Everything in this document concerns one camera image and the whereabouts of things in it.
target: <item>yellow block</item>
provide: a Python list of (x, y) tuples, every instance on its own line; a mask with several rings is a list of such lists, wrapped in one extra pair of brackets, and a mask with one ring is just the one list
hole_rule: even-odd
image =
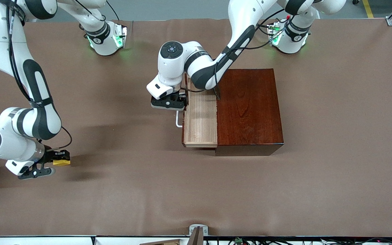
[(70, 164), (70, 160), (54, 160), (52, 164), (54, 166), (66, 166)]

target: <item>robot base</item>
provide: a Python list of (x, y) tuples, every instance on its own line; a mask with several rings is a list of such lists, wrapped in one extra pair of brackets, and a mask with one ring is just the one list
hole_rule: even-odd
[[(273, 35), (276, 34), (277, 30), (282, 30), (286, 23), (287, 23), (286, 19), (283, 19), (281, 20), (281, 22), (275, 22), (272, 25), (269, 25), (267, 28), (269, 34), (273, 34)], [(298, 40), (294, 42), (291, 40), (291, 37), (289, 37), (283, 31), (279, 37), (275, 38), (271, 42), (271, 46), (276, 47), (282, 53), (294, 54), (298, 52), (303, 45), (305, 45), (307, 37), (308, 37), (308, 33), (304, 37), (297, 36)]]
[(102, 56), (112, 55), (120, 48), (124, 48), (128, 31), (126, 26), (121, 26), (111, 21), (107, 21), (107, 24), (110, 26), (111, 32), (103, 41), (98, 38), (93, 38), (92, 40), (87, 36), (87, 39), (90, 42), (90, 47)]

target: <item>black cable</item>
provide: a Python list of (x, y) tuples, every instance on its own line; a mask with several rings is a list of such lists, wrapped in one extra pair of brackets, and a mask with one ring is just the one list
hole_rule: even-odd
[(13, 72), (13, 77), (16, 81), (16, 84), (19, 88), (19, 90), (22, 92), (23, 96), (25, 96), (25, 98), (28, 101), (31, 101), (30, 96), (28, 96), (25, 88), (22, 85), (22, 82), (20, 81), (20, 76), (19, 76), (19, 72), (17, 70), (17, 66), (16, 66), (16, 60), (14, 57), (14, 51), (13, 51), (13, 42), (12, 42), (12, 37), (13, 37), (13, 25), (14, 25), (14, 16), (15, 16), (15, 11), (12, 11), (11, 14), (11, 18), (10, 18), (10, 7), (7, 6), (7, 10), (6, 10), (6, 19), (7, 19), (7, 34), (8, 34), (8, 53), (9, 53), (9, 58), (10, 58), (10, 65), (11, 65), (11, 69)]
[(280, 244), (279, 242), (275, 242), (275, 241), (270, 241), (270, 243), (274, 243), (274, 244), (276, 244), (276, 245), (282, 245), (282, 244)]
[[(79, 27), (81, 30), (85, 31), (84, 28), (83, 28), (83, 26), (81, 25), (81, 23), (78, 24), (78, 27)], [(87, 32), (84, 33), (83, 37), (84, 37), (85, 39), (87, 39)]]
[(219, 64), (219, 62), (216, 62), (216, 64), (214, 65), (214, 81), (216, 82), (216, 86), (214, 86), (213, 91), (214, 91), (214, 94), (216, 95), (216, 98), (218, 100), (220, 100), (221, 99), (221, 91), (219, 90), (218, 94), (217, 94), (217, 91), (216, 91), (217, 85), (219, 84), (219, 82), (217, 80), (217, 65), (218, 64)]
[(243, 241), (243, 244), (244, 244), (244, 245), (250, 245), (250, 243), (249, 243), (246, 239), (242, 238), (241, 240)]
[(182, 89), (182, 90), (185, 90), (185, 91), (187, 91), (187, 92), (193, 92), (193, 93), (200, 93), (200, 92), (205, 91), (205, 90), (191, 90), (191, 89), (182, 88), (182, 87), (181, 87), (181, 89)]
[(260, 30), (262, 33), (266, 34), (267, 36), (270, 36), (270, 34), (268, 34), (267, 32), (263, 31), (263, 29), (261, 29), (262, 27), (258, 28), (258, 30)]
[(386, 242), (386, 243), (391, 243), (392, 244), (391, 240), (388, 240), (388, 239), (385, 239), (385, 238), (379, 238), (379, 237), (375, 237), (375, 238), (369, 239), (369, 240), (364, 241), (364, 242), (352, 242), (352, 241), (341, 242), (341, 241), (329, 239), (329, 240), (327, 240), (326, 244), (327, 245), (363, 245), (364, 243), (372, 242), (373, 240), (379, 240), (380, 242)]
[(61, 126), (61, 128), (64, 131), (66, 131), (67, 135), (69, 135), (69, 138), (70, 138), (69, 143), (67, 143), (64, 146), (60, 146), (60, 147), (57, 147), (57, 148), (49, 149), (49, 150), (47, 150), (47, 152), (54, 151), (54, 150), (60, 150), (60, 149), (66, 148), (66, 147), (70, 146), (70, 144), (72, 144), (72, 135), (70, 135), (69, 131), (65, 127)]
[(272, 14), (271, 16), (265, 18), (265, 19), (263, 20), (263, 22), (261, 22), (260, 24), (257, 25), (257, 28), (260, 27), (260, 26), (263, 26), (264, 23), (265, 23), (268, 19), (270, 19), (271, 17), (273, 17), (273, 16), (279, 14), (279, 13), (282, 12), (282, 11), (284, 11), (284, 9), (281, 9), (281, 10), (275, 12), (274, 14)]
[(92, 12), (90, 12), (90, 10), (87, 9), (87, 8), (86, 8), (82, 3), (80, 3), (78, 0), (75, 0), (75, 2), (77, 2), (79, 5), (81, 5), (87, 12), (89, 12), (89, 14), (91, 14), (93, 17), (95, 17), (95, 19), (97, 19), (97, 20), (99, 20), (99, 21), (105, 21), (105, 19), (104, 19), (104, 20), (98, 19), (98, 17), (96, 17), (94, 14), (92, 14)]
[(276, 237), (273, 237), (272, 239), (275, 240), (275, 241), (278, 241), (278, 242), (285, 243), (285, 244), (287, 244), (287, 245), (293, 245), (293, 244), (291, 244), (291, 243), (285, 241), (284, 239), (280, 239), (280, 238), (276, 238)]
[(112, 8), (113, 12), (116, 15), (117, 20), (120, 20), (119, 16), (116, 14), (116, 11), (114, 10), (114, 8), (112, 7), (112, 5), (109, 3), (109, 0), (107, 0), (107, 4), (110, 6), (110, 8)]
[[(271, 17), (275, 16), (276, 14), (279, 14), (279, 13), (282, 12), (282, 11), (284, 11), (284, 9), (281, 9), (281, 10), (275, 12), (274, 14), (271, 14), (269, 17), (267, 17), (265, 20), (263, 20), (263, 22), (261, 22), (260, 24), (257, 24), (257, 26), (256, 26), (255, 29), (260, 29), (261, 26), (263, 26), (264, 23), (265, 23), (268, 19), (270, 19)], [(233, 49), (230, 49), (229, 52), (232, 52), (232, 51), (235, 51), (235, 50), (238, 50), (238, 49), (257, 49), (257, 48), (262, 48), (262, 47), (268, 45), (269, 43), (271, 43), (272, 41), (273, 41), (272, 39), (269, 39), (268, 42), (264, 43), (264, 44), (261, 45), (261, 46), (254, 47), (254, 48), (246, 48), (246, 47), (243, 47), (243, 48), (233, 48)], [(218, 65), (218, 64), (219, 64), (219, 62), (216, 62), (216, 64), (214, 65), (214, 82), (216, 83), (216, 86), (213, 88), (213, 91), (214, 91), (214, 94), (216, 95), (216, 98), (217, 98), (217, 99), (221, 99), (220, 90), (219, 90), (219, 93), (217, 93), (217, 91), (216, 91), (216, 87), (217, 87), (217, 85), (218, 85), (218, 83), (219, 83), (218, 80), (217, 80), (217, 65)]]

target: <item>dark wooden box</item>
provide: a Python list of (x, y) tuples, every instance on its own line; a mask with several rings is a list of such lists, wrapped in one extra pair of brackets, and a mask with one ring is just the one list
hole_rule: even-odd
[(283, 145), (273, 69), (230, 69), (218, 89), (220, 100), (212, 92), (188, 94), (184, 146), (213, 147), (217, 156), (267, 156)]

